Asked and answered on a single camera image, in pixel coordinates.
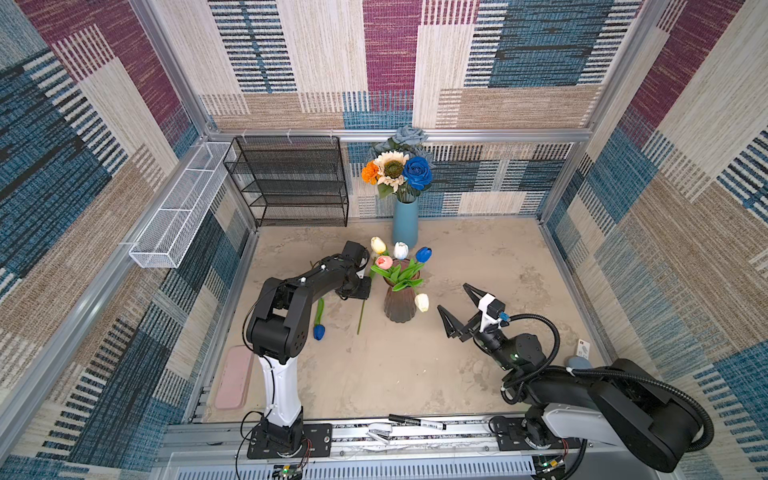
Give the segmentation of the pink tulip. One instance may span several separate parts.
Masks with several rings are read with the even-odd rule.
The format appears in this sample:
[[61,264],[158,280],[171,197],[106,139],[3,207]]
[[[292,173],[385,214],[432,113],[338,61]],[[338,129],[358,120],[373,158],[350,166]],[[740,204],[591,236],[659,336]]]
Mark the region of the pink tulip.
[[403,261],[390,256],[379,256],[371,265],[371,275],[377,275],[384,279],[390,286],[404,279]]

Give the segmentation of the dark red glass vase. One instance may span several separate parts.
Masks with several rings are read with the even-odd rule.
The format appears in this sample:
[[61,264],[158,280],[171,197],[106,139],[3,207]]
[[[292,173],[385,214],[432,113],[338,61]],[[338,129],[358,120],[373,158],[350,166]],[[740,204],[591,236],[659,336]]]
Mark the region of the dark red glass vase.
[[412,283],[416,282],[419,278],[420,272],[417,271],[408,279],[409,283],[399,291],[394,290],[394,287],[397,285],[396,282],[389,278],[384,279],[388,285],[384,300],[384,312],[392,322],[406,323],[415,316],[417,311],[415,304],[416,292]]

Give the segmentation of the yellow white tulip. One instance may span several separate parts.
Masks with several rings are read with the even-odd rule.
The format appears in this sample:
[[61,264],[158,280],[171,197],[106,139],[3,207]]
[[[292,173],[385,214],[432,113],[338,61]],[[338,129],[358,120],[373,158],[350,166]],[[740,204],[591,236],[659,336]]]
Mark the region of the yellow white tulip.
[[384,255],[387,252],[387,246],[380,237],[372,237],[370,246],[376,255]]

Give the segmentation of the cream white tulip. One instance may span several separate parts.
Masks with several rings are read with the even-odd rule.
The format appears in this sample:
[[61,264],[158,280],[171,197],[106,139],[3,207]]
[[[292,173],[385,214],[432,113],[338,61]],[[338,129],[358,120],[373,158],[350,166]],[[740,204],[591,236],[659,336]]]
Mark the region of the cream white tulip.
[[395,243],[393,249],[393,258],[395,260],[394,268],[397,272],[397,281],[410,279],[412,276],[412,266],[414,265],[414,261],[408,257],[409,252],[410,249],[406,243]]

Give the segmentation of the light blue ceramic vase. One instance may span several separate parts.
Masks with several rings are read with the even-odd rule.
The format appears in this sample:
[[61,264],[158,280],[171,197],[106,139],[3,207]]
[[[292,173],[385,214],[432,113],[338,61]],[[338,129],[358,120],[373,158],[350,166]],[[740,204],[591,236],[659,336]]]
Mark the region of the light blue ceramic vase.
[[392,241],[404,243],[412,250],[418,243],[418,202],[396,200],[393,211]]

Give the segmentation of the cream sunflower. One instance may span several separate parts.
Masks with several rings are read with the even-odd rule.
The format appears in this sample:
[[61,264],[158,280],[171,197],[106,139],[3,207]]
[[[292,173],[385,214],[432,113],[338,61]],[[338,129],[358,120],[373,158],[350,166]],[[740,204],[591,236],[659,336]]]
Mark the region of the cream sunflower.
[[395,194],[406,183],[404,169],[409,158],[407,153],[387,151],[373,160],[375,185],[381,197]]

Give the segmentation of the deep blue rose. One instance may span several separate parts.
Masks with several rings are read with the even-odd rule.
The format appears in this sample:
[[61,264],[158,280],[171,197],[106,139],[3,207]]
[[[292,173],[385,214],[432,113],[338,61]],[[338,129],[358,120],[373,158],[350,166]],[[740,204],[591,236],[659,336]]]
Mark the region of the deep blue rose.
[[406,161],[400,200],[404,203],[414,202],[424,190],[428,189],[433,181],[431,166],[426,158],[414,157]]

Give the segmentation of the dusty blue rose bouquet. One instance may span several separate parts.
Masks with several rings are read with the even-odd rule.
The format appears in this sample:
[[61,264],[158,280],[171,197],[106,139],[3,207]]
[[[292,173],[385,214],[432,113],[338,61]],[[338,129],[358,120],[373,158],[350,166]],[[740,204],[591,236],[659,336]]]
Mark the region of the dusty blue rose bouquet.
[[422,157],[432,167],[434,156],[424,146],[428,139],[429,135],[423,129],[412,126],[400,127],[388,139],[372,144],[370,159],[374,159],[385,152],[396,151],[409,154],[411,157]]

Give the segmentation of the light blue tulip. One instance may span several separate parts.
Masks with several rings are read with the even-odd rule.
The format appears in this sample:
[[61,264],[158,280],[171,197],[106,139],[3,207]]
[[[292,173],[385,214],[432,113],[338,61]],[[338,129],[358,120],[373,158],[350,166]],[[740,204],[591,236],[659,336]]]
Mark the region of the light blue tulip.
[[363,300],[361,303],[360,311],[359,311],[359,317],[358,317],[358,323],[356,328],[356,335],[360,335],[363,319],[364,319],[364,313],[365,313],[365,306],[366,306],[366,300]]

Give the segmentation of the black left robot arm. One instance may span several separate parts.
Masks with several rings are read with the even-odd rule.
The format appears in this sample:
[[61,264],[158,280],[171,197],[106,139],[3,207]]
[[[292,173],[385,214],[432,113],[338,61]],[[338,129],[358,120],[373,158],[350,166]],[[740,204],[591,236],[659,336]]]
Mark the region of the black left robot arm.
[[283,455],[303,446],[297,357],[311,336],[313,305],[331,291],[343,300],[367,299],[371,280],[364,271],[369,260],[366,247],[348,241],[340,253],[324,257],[302,274],[265,281],[243,333],[262,367],[266,395],[252,446],[261,444]]

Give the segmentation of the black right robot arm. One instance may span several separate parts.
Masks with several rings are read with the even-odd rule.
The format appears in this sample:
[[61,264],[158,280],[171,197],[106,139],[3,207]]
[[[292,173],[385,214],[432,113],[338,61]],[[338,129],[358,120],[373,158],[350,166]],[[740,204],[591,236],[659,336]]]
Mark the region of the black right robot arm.
[[597,441],[671,473],[685,454],[714,440],[711,417],[691,395],[624,358],[599,368],[557,366],[561,337],[551,320],[510,315],[494,295],[463,288],[476,312],[462,322],[439,306],[446,335],[472,341],[504,371],[500,395],[509,405],[527,405],[520,427],[531,447],[549,447],[554,438]]

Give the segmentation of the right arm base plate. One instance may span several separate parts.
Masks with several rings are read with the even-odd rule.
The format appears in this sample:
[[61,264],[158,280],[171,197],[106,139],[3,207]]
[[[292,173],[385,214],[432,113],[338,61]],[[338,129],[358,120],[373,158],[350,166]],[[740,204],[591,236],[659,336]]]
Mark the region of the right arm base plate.
[[578,450],[581,441],[555,436],[540,419],[494,416],[488,421],[500,451]]

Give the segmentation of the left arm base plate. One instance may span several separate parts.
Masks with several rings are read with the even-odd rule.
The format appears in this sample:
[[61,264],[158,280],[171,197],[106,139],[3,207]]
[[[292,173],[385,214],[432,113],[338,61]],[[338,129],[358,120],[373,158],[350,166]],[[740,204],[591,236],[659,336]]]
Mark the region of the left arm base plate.
[[331,423],[283,427],[264,422],[253,429],[246,456],[249,460],[299,459],[309,453],[310,458],[324,458],[330,456],[332,439]]

